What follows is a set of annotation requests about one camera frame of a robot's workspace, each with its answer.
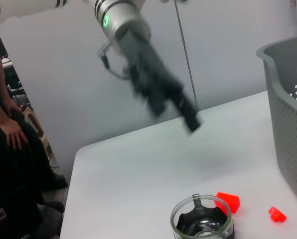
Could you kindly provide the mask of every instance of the gray wall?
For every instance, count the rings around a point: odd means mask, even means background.
[[[264,91],[257,49],[297,35],[290,0],[188,0],[178,9],[200,109]]]
[[[148,0],[143,13],[154,46],[192,96],[173,2]],[[10,19],[0,26],[0,35],[68,180],[81,147],[156,123],[133,98],[129,84],[104,70],[96,52],[106,38],[93,9],[81,0],[64,9]],[[112,54],[110,60],[122,67],[121,58]],[[169,111],[161,120],[174,117]]]

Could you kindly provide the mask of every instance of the person's arm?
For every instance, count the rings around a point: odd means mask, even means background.
[[[8,106],[8,112],[11,113],[11,109],[19,110],[19,108],[16,106],[16,104],[13,102],[13,100],[9,97],[8,92],[6,90],[6,86],[4,83],[4,72],[3,72],[3,66],[0,58],[0,94],[1,97],[4,99],[3,103],[4,105]],[[21,130],[21,127],[19,124],[10,119],[5,112],[0,107],[0,128],[5,133],[7,144],[10,146],[12,143],[12,146],[14,149],[21,148],[21,138],[28,143],[28,139],[24,135],[24,133]]]

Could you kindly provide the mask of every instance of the red plastic piece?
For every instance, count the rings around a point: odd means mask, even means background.
[[[228,204],[232,213],[237,212],[237,210],[239,209],[240,201],[238,196],[234,196],[226,193],[218,193],[216,196],[224,200]],[[219,207],[225,214],[227,214],[227,211],[222,204],[220,204],[219,202],[215,202],[215,205]]]
[[[276,223],[276,222],[281,222],[283,223],[287,217],[281,212],[279,211],[277,208],[272,207],[269,210],[269,213],[272,215],[271,219]]]

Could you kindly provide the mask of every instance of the glass jar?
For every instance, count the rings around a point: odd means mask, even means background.
[[[211,195],[195,194],[173,209],[170,223],[175,239],[234,239],[229,206]]]

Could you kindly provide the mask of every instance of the green indicator light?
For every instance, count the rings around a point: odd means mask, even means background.
[[[107,27],[109,25],[109,16],[105,16],[104,20],[103,20],[103,27]]]

